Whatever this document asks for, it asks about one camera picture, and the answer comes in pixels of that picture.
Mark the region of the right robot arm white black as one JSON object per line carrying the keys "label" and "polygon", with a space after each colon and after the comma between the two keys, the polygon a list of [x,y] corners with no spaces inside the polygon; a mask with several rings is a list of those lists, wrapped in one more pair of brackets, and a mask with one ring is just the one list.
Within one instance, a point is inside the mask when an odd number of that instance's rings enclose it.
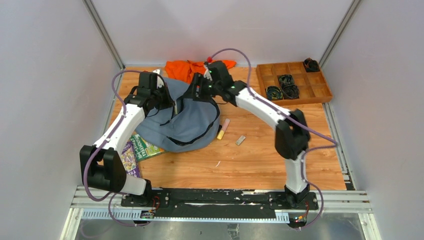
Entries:
{"label": "right robot arm white black", "polygon": [[207,101],[220,96],[225,102],[242,108],[268,124],[275,132],[274,147],[285,160],[286,204],[298,209],[306,201],[310,185],[301,160],[309,147],[310,133],[302,111],[290,111],[255,92],[244,81],[234,81],[222,61],[206,62],[201,73],[193,75],[189,96],[195,101]]}

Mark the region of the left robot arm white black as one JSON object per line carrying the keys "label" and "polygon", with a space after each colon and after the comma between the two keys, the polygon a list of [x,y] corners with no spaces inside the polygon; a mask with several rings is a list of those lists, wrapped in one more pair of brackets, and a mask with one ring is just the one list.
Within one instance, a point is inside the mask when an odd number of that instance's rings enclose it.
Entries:
{"label": "left robot arm white black", "polygon": [[[153,201],[151,182],[126,172],[121,154],[136,127],[148,113],[174,106],[164,78],[157,72],[139,71],[138,84],[126,98],[119,96],[115,83],[112,91],[122,108],[106,132],[92,145],[84,145],[79,152],[82,183],[90,199],[101,202],[111,194],[134,195],[140,206]],[[106,191],[106,196],[95,197],[90,188]]]}

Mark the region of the white yellow highlighter pen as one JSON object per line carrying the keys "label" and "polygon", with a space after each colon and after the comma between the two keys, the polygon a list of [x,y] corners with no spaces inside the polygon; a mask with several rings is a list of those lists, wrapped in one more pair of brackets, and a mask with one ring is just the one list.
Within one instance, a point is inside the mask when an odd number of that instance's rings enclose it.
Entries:
{"label": "white yellow highlighter pen", "polygon": [[175,115],[178,114],[178,104],[177,104],[176,101],[174,102],[174,110],[173,110],[173,112],[174,112]]}

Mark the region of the speckled grey eraser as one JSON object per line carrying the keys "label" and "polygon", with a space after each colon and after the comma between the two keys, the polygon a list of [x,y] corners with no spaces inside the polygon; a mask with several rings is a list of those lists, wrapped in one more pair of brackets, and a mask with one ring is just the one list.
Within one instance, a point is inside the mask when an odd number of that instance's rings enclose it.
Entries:
{"label": "speckled grey eraser", "polygon": [[235,142],[235,144],[237,146],[240,146],[242,144],[242,142],[246,139],[246,137],[244,135],[241,135]]}

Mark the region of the blue grey backpack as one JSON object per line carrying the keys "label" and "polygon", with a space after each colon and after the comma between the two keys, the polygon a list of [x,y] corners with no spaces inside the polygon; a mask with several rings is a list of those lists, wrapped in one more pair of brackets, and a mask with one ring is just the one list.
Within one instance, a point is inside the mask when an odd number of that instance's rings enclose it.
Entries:
{"label": "blue grey backpack", "polygon": [[221,111],[215,100],[194,101],[185,97],[189,84],[166,77],[174,107],[153,110],[135,128],[148,143],[168,152],[181,153],[207,147],[217,136],[220,128]]}

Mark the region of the pink yellow highlighter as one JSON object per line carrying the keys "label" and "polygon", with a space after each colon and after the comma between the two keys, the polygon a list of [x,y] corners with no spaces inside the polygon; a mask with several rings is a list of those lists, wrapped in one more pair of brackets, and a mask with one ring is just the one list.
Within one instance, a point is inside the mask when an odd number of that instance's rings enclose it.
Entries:
{"label": "pink yellow highlighter", "polygon": [[216,137],[218,140],[221,140],[223,138],[223,136],[224,136],[224,134],[225,134],[225,132],[226,132],[226,130],[227,130],[230,122],[231,122],[231,120],[229,118],[226,118],[225,119],[225,121],[222,124],[222,127],[220,128],[220,130],[218,132],[218,135]]}

